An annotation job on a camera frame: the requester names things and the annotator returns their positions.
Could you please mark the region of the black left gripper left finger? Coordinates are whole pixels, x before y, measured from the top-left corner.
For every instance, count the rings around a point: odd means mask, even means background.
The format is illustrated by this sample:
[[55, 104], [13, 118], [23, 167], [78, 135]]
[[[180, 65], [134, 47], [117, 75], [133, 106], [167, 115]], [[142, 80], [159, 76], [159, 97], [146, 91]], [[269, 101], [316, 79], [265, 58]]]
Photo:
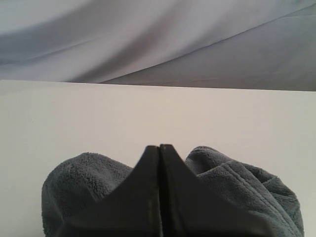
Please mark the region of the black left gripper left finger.
[[159, 151], [147, 146], [128, 177], [109, 195], [66, 219], [58, 237], [160, 237]]

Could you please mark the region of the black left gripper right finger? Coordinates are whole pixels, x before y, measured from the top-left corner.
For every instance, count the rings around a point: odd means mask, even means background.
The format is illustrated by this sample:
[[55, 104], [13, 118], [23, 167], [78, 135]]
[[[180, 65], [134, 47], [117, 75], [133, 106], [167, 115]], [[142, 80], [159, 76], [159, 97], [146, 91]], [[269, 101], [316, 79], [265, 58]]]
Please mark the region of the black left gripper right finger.
[[267, 237], [269, 224], [202, 183], [172, 145], [159, 147], [159, 201], [165, 237]]

